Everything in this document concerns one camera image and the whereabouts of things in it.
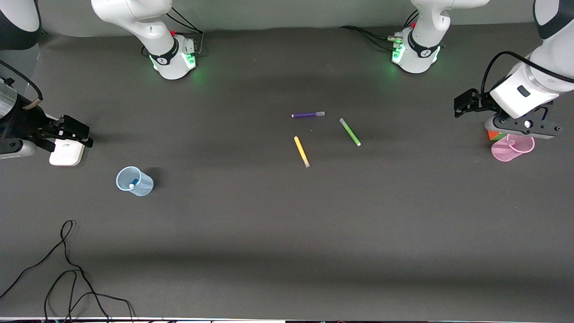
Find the cup rim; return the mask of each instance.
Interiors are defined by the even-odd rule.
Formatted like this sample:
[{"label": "cup rim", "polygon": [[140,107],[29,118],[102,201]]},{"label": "cup rim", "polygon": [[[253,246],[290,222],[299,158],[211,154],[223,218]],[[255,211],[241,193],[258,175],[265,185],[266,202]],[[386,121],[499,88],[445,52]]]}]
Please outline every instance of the cup rim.
[{"label": "cup rim", "polygon": [[[119,184],[118,184],[118,179],[119,179],[119,175],[120,175],[124,170],[126,170],[126,169],[128,169],[128,168],[135,168],[135,169],[138,171],[139,178],[138,178],[138,182],[134,185],[134,187],[128,188],[128,189],[123,189],[123,188],[121,188],[121,187],[119,186]],[[129,191],[131,191],[131,190],[134,190],[134,189],[138,186],[138,184],[141,182],[141,180],[142,180],[142,171],[139,170],[139,168],[137,168],[136,166],[127,166],[127,167],[124,167],[122,170],[120,170],[120,171],[118,172],[118,174],[115,176],[115,185],[116,185],[120,190],[122,190],[122,191],[124,191],[124,192],[129,192]]]}]

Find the table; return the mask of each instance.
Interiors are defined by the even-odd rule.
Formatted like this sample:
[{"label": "table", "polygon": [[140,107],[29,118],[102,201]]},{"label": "table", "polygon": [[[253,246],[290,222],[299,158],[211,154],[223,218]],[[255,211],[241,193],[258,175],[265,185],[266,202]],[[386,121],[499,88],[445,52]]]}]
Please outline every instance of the table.
[{"label": "table", "polygon": [[[33,74],[41,106],[88,124],[95,145],[76,168],[46,152],[2,161],[0,286],[75,219],[72,260],[139,316],[572,321],[574,98],[555,102],[560,137],[501,163],[489,114],[454,119],[452,102],[499,51],[538,46],[535,26],[454,26],[445,42],[409,75],[352,30],[212,32],[198,69],[167,81],[135,37],[51,37]],[[290,117],[305,111],[326,116]],[[130,165],[156,181],[147,197],[115,187]],[[43,315],[62,253],[2,316]],[[68,297],[54,290],[56,314]],[[93,300],[81,313],[101,316]]]}]

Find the gray backdrop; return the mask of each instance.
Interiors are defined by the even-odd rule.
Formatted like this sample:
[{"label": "gray backdrop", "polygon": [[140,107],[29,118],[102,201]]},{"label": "gray backdrop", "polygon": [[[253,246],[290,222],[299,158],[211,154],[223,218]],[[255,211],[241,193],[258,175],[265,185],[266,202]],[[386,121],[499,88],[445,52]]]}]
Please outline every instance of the gray backdrop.
[{"label": "gray backdrop", "polygon": [[[532,3],[492,0],[482,8],[451,10],[450,15],[455,25],[528,22],[533,21]],[[414,10],[408,0],[174,0],[173,7],[206,31],[396,26]],[[90,0],[40,0],[40,10],[48,32],[80,37],[128,34],[101,21]],[[169,28],[186,31],[168,17],[162,19]]]}]

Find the black strap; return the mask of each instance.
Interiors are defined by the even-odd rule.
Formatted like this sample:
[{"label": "black strap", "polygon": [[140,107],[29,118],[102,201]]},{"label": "black strap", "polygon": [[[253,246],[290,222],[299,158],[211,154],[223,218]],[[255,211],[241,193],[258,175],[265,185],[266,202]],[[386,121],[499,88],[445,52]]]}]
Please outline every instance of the black strap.
[{"label": "black strap", "polygon": [[435,45],[435,46],[433,46],[433,47],[424,47],[424,46],[421,46],[421,45],[417,44],[417,42],[414,41],[414,39],[413,39],[413,31],[412,31],[412,30],[409,32],[408,41],[409,41],[410,47],[411,47],[415,52],[417,52],[417,55],[418,55],[420,58],[430,57],[431,54],[434,53],[434,52],[436,51],[436,49],[439,47],[438,44]]},{"label": "black strap", "polygon": [[562,28],[566,27],[566,25],[574,19],[574,1],[560,0],[556,16],[552,17],[550,21],[543,25],[540,25],[538,19],[536,19],[536,1],[534,1],[533,4],[533,11],[536,27],[538,28],[538,34],[540,35],[540,38],[546,40],[562,30]]},{"label": "black strap", "polygon": [[159,65],[169,65],[169,62],[172,61],[172,58],[175,57],[177,54],[177,49],[179,47],[179,43],[177,42],[177,38],[173,38],[173,47],[169,50],[169,52],[163,55],[154,55],[150,54],[149,56],[152,57]]}]

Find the purple marker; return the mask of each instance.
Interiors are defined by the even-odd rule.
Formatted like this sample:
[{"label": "purple marker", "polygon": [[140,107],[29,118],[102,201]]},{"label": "purple marker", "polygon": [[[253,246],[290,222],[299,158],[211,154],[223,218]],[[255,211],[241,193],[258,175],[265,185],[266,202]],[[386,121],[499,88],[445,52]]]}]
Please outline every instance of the purple marker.
[{"label": "purple marker", "polygon": [[324,116],[325,111],[321,112],[311,112],[311,113],[294,113],[291,115],[292,118],[309,118],[309,117],[320,117]]}]

